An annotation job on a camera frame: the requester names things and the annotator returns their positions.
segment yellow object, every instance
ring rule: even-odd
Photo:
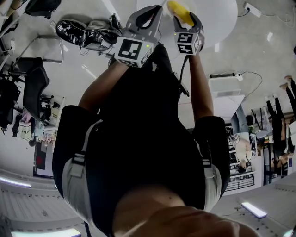
[[[182,21],[184,21],[185,23],[187,23],[190,26],[194,26],[194,23],[191,19],[189,11],[185,7],[180,5],[178,2],[168,1],[167,8],[172,12],[172,14],[180,17],[182,19]]]

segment sneaker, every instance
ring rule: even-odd
[[[283,90],[286,90],[289,87],[289,85],[288,85],[288,83],[285,83],[283,85],[280,85],[279,87]]]
[[[288,82],[291,82],[293,80],[292,76],[285,76],[285,80]]]

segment chair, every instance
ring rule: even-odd
[[[20,71],[11,71],[13,75],[23,75],[25,77],[25,88],[23,106],[29,114],[37,121],[41,119],[41,95],[43,90],[49,85],[49,78],[43,67],[42,58],[20,58],[18,59],[18,68]]]
[[[60,42],[61,48],[61,60],[53,60],[53,59],[42,59],[40,57],[30,58],[30,57],[21,57],[25,51],[29,48],[29,46],[38,39],[57,39]],[[45,72],[43,67],[43,62],[55,62],[62,63],[63,61],[63,48],[62,48],[62,40],[58,37],[54,36],[38,36],[34,40],[32,40],[29,45],[25,48],[25,50],[21,53],[20,57],[17,58],[16,62],[12,65],[9,74],[12,77],[24,76],[25,81],[21,79],[16,79],[18,81],[22,81],[25,83],[24,88],[24,98],[23,98],[23,106],[29,114],[37,121],[43,122],[45,125],[48,125],[48,122],[45,121],[44,116],[41,115],[42,106],[41,103],[44,100],[52,99],[51,98],[42,98],[43,90],[49,85],[49,78]]]

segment table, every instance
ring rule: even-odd
[[[174,25],[166,2],[166,0],[137,0],[137,10],[146,6],[163,5],[164,16],[160,24],[162,34],[160,42],[166,47],[175,47]],[[224,40],[235,27],[238,15],[235,0],[178,0],[177,2],[190,9],[203,23],[205,48]]]

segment ceiling light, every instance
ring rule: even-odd
[[[273,33],[269,32],[268,36],[267,36],[267,41],[270,41],[270,39],[272,38]]]
[[[293,230],[289,230],[288,232],[284,233],[283,237],[291,237],[293,234]]]
[[[257,207],[253,206],[252,204],[250,204],[248,202],[243,202],[241,205],[259,219],[267,216],[267,213],[258,209]]]
[[[76,229],[64,231],[47,232],[47,233],[32,233],[32,232],[11,232],[12,237],[80,237],[81,233]]]
[[[12,181],[12,180],[8,180],[8,179],[2,178],[2,177],[0,177],[0,181],[3,181],[3,182],[5,182],[5,183],[14,184],[14,185],[17,185],[17,186],[22,186],[22,187],[31,187],[30,184],[19,183],[19,182]]]
[[[85,69],[85,71],[86,71],[90,76],[92,76],[94,79],[97,79],[96,75],[93,74],[93,73],[88,69],[88,67],[87,67],[86,65],[82,64],[81,68],[82,68],[82,69]]]
[[[215,53],[220,51],[220,43],[215,44]]]

